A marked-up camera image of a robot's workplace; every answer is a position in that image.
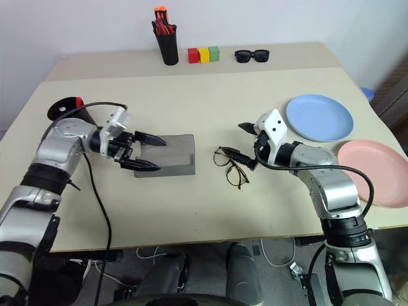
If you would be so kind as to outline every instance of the black cable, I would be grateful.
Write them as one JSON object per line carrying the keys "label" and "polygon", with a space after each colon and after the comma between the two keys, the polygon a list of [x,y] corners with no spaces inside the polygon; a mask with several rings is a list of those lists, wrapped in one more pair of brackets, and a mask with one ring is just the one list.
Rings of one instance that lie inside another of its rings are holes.
{"label": "black cable", "polygon": [[260,150],[261,150],[261,148],[259,147],[259,144],[255,143],[254,151],[255,151],[256,160],[260,164],[262,164],[264,167],[266,167],[268,169],[271,169],[271,170],[298,171],[298,170],[338,169],[338,170],[346,170],[346,171],[354,172],[354,173],[360,175],[367,182],[368,189],[370,191],[369,196],[368,196],[367,205],[365,205],[365,208],[363,210],[363,217],[365,217],[367,215],[368,211],[370,210],[370,207],[371,207],[373,199],[374,199],[374,186],[373,186],[371,180],[369,179],[369,177],[366,176],[360,170],[354,169],[352,167],[347,167],[347,166],[339,166],[339,165],[336,165],[336,164],[327,164],[327,165],[321,165],[321,166],[300,166],[300,167],[272,166],[272,165],[270,165],[270,164],[268,164],[268,163],[266,163],[266,162],[264,162],[262,160],[262,158],[260,156]]}
{"label": "black cable", "polygon": [[8,275],[5,273],[0,273],[0,277],[3,277],[5,279],[8,279],[9,281],[14,282],[18,286],[18,290],[21,290],[21,292],[27,293],[27,290],[25,289],[24,285],[14,276]]}
{"label": "black cable", "polygon": [[316,253],[314,253],[312,261],[310,262],[309,265],[309,271],[307,272],[307,282],[306,282],[306,287],[307,287],[307,299],[309,301],[309,305],[310,306],[316,306],[316,301],[312,301],[312,272],[313,272],[313,267],[314,264],[317,260],[317,257],[319,257],[321,251],[323,251],[325,247],[325,244],[322,244],[316,251]]}
{"label": "black cable", "polygon": [[94,181],[94,175],[92,173],[92,166],[91,162],[89,161],[89,158],[86,153],[84,153],[84,158],[87,161],[88,164],[88,169],[89,169],[89,176],[91,178],[91,184],[92,184],[92,189],[94,190],[95,197],[99,203],[99,206],[101,207],[102,213],[105,217],[106,220],[106,225],[108,226],[108,243],[106,244],[106,250],[105,250],[105,258],[103,259],[103,264],[102,264],[102,269],[101,269],[101,274],[99,275],[99,280],[98,280],[98,286],[96,288],[96,294],[95,294],[95,302],[94,306],[98,306],[99,303],[99,295],[101,294],[101,287],[102,287],[102,280],[103,280],[103,274],[105,272],[105,266],[106,262],[108,260],[108,253],[110,250],[110,244],[112,242],[112,226],[110,225],[110,220],[108,217],[108,214],[102,204],[101,198],[99,197],[98,191],[96,190],[95,186],[95,181]]}
{"label": "black cable", "polygon": [[64,114],[62,114],[61,116],[59,116],[58,118],[56,118],[56,120],[54,120],[49,127],[47,127],[47,129],[45,130],[43,136],[41,137],[41,141],[40,143],[47,137],[48,133],[51,131],[51,129],[60,121],[63,120],[65,118],[68,118],[70,116],[72,116],[74,113],[79,112],[80,110],[83,110],[84,108],[90,107],[90,106],[95,106],[95,105],[113,105],[113,106],[120,106],[123,107],[125,110],[128,109],[128,106],[125,104],[120,104],[120,103],[115,103],[115,102],[94,102],[94,103],[88,103],[85,105],[82,105],[81,107],[78,107],[74,110],[70,110]]}

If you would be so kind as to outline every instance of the blue object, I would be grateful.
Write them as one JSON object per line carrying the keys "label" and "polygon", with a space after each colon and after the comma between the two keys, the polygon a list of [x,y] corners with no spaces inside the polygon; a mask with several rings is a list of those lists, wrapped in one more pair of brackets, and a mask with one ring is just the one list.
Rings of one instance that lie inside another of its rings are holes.
{"label": "blue object", "polygon": [[336,142],[353,130],[353,118],[339,102],[319,94],[293,98],[286,108],[292,128],[315,142]]}
{"label": "blue object", "polygon": [[374,99],[374,91],[366,87],[361,87],[361,91],[364,92],[365,96],[368,99],[368,102],[371,103],[371,101]]}

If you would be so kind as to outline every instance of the black sunglasses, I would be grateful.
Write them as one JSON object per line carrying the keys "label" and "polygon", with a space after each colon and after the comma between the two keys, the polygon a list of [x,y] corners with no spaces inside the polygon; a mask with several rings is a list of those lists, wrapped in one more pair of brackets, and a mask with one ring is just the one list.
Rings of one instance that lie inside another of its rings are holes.
{"label": "black sunglasses", "polygon": [[257,62],[267,62],[269,59],[269,50],[255,50],[253,52],[249,50],[235,51],[235,57],[237,62],[249,62],[251,57]]}

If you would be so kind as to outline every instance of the beige table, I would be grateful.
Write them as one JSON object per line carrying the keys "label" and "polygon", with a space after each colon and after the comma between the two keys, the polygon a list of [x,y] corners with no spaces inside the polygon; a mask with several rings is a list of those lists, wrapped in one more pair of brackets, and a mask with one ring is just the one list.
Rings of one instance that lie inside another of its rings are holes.
{"label": "beige table", "polygon": [[[28,101],[1,142],[0,203],[20,183],[38,142],[49,125],[49,106],[66,96],[86,103],[115,101],[129,105],[129,130],[158,135],[194,134],[196,175],[134,178],[117,163],[91,154],[96,185],[112,221],[113,247],[177,244],[251,237],[321,233],[307,188],[294,176],[258,167],[246,170],[250,184],[229,185],[226,169],[216,167],[218,145],[253,156],[254,137],[237,127],[288,101],[316,93],[342,103],[354,118],[347,140],[371,139],[404,154],[378,119],[362,92],[334,56],[318,43],[252,46],[270,50],[270,60],[238,64],[235,48],[221,48],[221,61],[180,62],[167,67],[158,51],[67,55]],[[96,106],[89,113],[101,124],[114,109]],[[289,127],[288,141],[298,140],[335,150],[340,143],[313,143]],[[84,162],[67,187],[57,212],[61,217],[53,251],[103,249],[106,224],[91,190]],[[372,228],[406,226],[408,208],[372,207]]]}

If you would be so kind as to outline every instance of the pen holder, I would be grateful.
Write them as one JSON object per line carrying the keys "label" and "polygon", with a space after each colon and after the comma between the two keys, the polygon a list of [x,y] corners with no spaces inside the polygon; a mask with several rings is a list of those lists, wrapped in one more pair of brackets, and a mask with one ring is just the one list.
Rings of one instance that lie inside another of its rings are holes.
{"label": "pen holder", "polygon": [[179,54],[177,53],[177,40],[176,40],[176,29],[177,26],[173,25],[174,33],[170,35],[156,35],[157,42],[159,43],[159,48],[163,62],[166,65],[172,66],[179,62]]}

